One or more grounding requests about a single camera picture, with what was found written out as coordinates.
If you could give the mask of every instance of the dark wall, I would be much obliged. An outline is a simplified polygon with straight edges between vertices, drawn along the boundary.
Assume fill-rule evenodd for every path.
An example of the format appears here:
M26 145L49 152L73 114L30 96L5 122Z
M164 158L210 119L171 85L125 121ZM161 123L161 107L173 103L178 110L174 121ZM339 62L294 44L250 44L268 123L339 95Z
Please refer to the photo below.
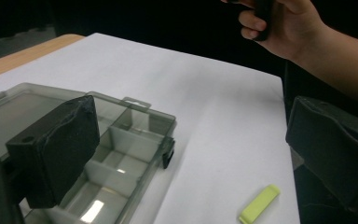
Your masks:
M0 38L52 24L48 0L0 0Z
M358 1L313 0L322 20L341 33L358 38Z
M58 35L102 33L283 74L284 60L241 37L244 6L219 0L50 0Z

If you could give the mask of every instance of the clear plastic box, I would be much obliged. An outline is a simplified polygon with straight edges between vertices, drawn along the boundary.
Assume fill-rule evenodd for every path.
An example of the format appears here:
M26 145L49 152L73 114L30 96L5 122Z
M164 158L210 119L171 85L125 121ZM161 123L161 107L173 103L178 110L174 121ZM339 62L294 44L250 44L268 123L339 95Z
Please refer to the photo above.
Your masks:
M0 92L0 158L5 143L61 103L94 97L100 145L60 205L24 212L26 223L128 223L156 170L173 154L175 117L98 92L22 83Z

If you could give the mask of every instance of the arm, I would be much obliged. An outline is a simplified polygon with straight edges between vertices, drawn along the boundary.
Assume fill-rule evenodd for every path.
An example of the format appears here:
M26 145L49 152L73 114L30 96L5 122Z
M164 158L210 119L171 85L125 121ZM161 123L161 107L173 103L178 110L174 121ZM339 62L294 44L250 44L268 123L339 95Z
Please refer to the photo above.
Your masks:
M253 7L254 1L241 3ZM272 11L268 39L257 43L358 100L358 39L326 26L310 0L276 0ZM252 10L239 20L248 39L267 26Z

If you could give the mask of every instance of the black object in hand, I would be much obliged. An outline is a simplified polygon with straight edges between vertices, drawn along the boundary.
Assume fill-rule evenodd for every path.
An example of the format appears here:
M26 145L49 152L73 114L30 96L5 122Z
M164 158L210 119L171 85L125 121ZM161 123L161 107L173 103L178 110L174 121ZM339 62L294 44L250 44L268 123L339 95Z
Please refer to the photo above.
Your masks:
M271 10L272 0L255 0L255 16L267 23L266 29L260 32L258 37L254 38L255 41L263 41L268 38L271 25Z

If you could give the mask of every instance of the wooden table edge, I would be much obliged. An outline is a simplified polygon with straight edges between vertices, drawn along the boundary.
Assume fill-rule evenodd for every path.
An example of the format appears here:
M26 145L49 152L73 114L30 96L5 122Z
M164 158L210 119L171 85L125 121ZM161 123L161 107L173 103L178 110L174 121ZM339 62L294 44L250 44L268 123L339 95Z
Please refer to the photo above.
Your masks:
M61 35L42 44L0 58L0 74L73 44L84 37L83 35Z

